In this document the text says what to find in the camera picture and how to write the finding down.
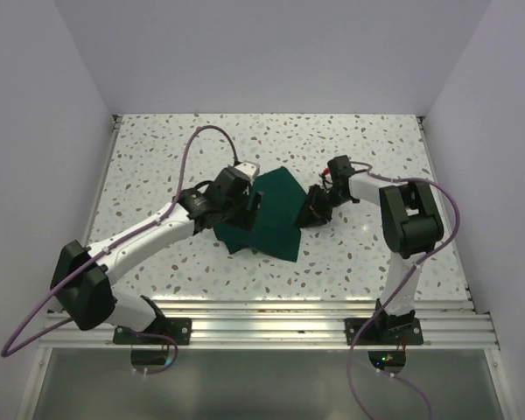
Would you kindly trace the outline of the green surgical drape cloth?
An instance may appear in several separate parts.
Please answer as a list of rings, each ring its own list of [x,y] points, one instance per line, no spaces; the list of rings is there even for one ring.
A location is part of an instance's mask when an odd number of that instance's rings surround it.
[[[214,227],[216,238],[229,253],[253,249],[286,262],[296,262],[301,241],[297,218],[306,193],[290,171],[281,166],[259,176],[254,191],[262,195],[252,229],[221,223]]]

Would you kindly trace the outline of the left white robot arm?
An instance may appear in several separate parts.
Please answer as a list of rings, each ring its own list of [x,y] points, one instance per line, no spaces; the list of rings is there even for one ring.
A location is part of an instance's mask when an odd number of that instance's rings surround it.
[[[144,343],[159,341],[169,332],[165,315],[148,297],[115,294],[114,284],[158,251],[222,222],[252,228],[261,198],[251,191],[259,172],[250,162],[226,167],[205,191],[178,191],[172,202],[120,234],[87,247],[67,244],[51,283],[62,309],[82,331],[109,323]]]

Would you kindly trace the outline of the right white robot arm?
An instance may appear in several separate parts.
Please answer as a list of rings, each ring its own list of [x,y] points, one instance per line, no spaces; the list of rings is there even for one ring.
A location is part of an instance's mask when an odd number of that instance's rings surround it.
[[[322,185],[310,187],[298,214],[301,228],[325,225],[332,220],[333,209],[348,202],[364,200],[380,208],[382,235],[391,257],[372,332],[380,342],[392,343],[414,320],[422,265],[445,233],[431,187],[420,178],[392,180],[375,175],[368,164],[346,155],[331,159],[321,179]]]

